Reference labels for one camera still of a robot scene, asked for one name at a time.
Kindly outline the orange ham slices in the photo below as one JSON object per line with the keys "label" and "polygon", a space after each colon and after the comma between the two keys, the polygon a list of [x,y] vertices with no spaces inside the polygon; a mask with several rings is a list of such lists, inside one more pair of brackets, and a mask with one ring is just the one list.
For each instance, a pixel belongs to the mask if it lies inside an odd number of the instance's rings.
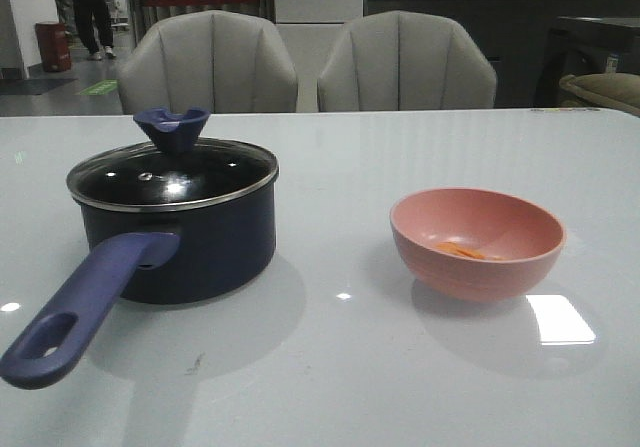
{"label": "orange ham slices", "polygon": [[490,260],[490,261],[505,260],[505,258],[502,256],[484,254],[477,249],[465,247],[463,245],[460,245],[456,242],[451,242],[451,241],[439,242],[435,245],[435,249],[438,251],[444,252],[446,254],[463,257],[463,258],[470,258],[470,259],[476,259],[476,260]]}

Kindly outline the dark blue saucepan purple handle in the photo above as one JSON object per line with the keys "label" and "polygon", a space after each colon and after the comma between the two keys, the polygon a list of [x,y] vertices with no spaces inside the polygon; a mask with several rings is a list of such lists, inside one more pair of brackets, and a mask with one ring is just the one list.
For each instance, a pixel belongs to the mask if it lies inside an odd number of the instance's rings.
{"label": "dark blue saucepan purple handle", "polygon": [[185,304],[255,278],[275,251],[275,181],[235,200],[175,212],[116,212],[73,198],[89,254],[3,354],[2,378],[22,389],[61,380],[118,299]]}

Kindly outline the glass lid blue knob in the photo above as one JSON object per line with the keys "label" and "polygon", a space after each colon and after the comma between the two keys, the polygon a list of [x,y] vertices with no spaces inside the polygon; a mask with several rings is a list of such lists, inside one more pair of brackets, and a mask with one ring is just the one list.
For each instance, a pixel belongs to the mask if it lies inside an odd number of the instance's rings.
{"label": "glass lid blue knob", "polygon": [[74,166],[66,184],[79,203],[99,209],[157,213],[209,207],[271,184],[279,173],[269,150],[207,138],[203,108],[183,114],[165,107],[133,116],[147,142],[102,152]]}

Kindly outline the pink bowl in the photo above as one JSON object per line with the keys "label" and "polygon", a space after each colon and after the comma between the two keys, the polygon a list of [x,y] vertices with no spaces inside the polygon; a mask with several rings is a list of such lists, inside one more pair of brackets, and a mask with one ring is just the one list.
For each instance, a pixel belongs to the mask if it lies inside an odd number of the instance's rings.
{"label": "pink bowl", "polygon": [[[390,211],[399,255],[427,287],[462,300],[520,296],[550,272],[566,240],[556,216],[524,199],[448,187],[415,192]],[[435,249],[456,242],[504,261],[458,257]]]}

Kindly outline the right grey upholstered chair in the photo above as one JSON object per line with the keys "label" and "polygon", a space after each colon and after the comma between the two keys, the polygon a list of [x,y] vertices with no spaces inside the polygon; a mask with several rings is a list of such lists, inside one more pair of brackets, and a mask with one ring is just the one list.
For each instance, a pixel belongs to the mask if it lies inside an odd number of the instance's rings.
{"label": "right grey upholstered chair", "polygon": [[497,75],[466,29],[390,11],[343,25],[317,79],[321,112],[492,109]]}

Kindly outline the grey upholstered chair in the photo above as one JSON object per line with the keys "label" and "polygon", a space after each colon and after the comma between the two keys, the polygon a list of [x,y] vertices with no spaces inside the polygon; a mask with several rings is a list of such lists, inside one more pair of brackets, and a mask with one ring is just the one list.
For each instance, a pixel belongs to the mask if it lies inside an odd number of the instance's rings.
{"label": "grey upholstered chair", "polygon": [[267,19],[221,10],[154,24],[117,69],[125,114],[154,107],[184,113],[292,113],[294,63]]}
{"label": "grey upholstered chair", "polygon": [[492,109],[497,75],[466,29],[390,11],[343,25],[317,79],[321,112]]}

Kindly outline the left grey upholstered chair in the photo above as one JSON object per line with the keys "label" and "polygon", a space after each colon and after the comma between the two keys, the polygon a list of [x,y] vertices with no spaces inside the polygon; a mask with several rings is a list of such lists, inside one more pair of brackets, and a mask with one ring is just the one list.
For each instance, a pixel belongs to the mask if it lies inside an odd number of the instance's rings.
{"label": "left grey upholstered chair", "polygon": [[154,24],[117,69],[125,114],[154,107],[184,113],[292,113],[294,63],[267,19],[221,10]]}

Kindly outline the white refrigerator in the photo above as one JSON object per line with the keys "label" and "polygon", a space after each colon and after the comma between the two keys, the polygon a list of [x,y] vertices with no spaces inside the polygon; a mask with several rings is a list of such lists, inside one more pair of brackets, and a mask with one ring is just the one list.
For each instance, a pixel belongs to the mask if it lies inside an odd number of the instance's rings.
{"label": "white refrigerator", "polygon": [[298,76],[297,110],[315,112],[326,56],[341,26],[363,15],[363,0],[274,0],[274,11]]}

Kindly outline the red barrier belt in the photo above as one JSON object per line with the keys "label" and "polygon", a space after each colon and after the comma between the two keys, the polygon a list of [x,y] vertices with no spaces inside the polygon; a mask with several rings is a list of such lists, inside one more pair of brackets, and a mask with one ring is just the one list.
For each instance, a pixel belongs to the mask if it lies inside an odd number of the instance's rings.
{"label": "red barrier belt", "polygon": [[223,6],[229,4],[257,4],[262,0],[140,0],[142,7]]}

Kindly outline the dark grey kitchen counter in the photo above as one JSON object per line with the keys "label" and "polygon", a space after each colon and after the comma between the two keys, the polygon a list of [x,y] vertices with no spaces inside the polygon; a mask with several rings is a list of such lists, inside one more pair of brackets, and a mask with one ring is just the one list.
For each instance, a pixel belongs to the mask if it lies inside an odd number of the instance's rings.
{"label": "dark grey kitchen counter", "polygon": [[498,108],[531,107],[548,30],[560,16],[637,17],[639,0],[364,0],[367,15],[408,11],[451,18],[496,70]]}

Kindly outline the person in grey shirt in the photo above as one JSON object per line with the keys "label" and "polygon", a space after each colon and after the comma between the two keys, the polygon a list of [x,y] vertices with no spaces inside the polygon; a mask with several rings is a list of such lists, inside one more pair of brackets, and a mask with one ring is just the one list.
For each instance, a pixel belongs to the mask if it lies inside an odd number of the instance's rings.
{"label": "person in grey shirt", "polygon": [[72,4],[76,30],[81,43],[88,51],[88,59],[102,59],[99,45],[108,59],[115,59],[113,32],[106,1],[72,0]]}

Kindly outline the red trash bin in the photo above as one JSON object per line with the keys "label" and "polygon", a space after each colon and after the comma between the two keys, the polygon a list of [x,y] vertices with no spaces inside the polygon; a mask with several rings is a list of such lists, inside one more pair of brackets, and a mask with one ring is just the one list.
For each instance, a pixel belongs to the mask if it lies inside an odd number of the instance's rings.
{"label": "red trash bin", "polygon": [[53,21],[38,22],[35,24],[35,33],[43,70],[70,70],[72,62],[64,25]]}

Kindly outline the olive cushion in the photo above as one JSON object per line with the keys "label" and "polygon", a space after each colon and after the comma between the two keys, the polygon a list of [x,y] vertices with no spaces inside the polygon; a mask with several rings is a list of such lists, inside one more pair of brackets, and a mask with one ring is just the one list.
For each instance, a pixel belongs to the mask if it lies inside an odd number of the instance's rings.
{"label": "olive cushion", "polygon": [[559,80],[563,107],[600,107],[639,116],[639,76],[629,73],[566,75]]}

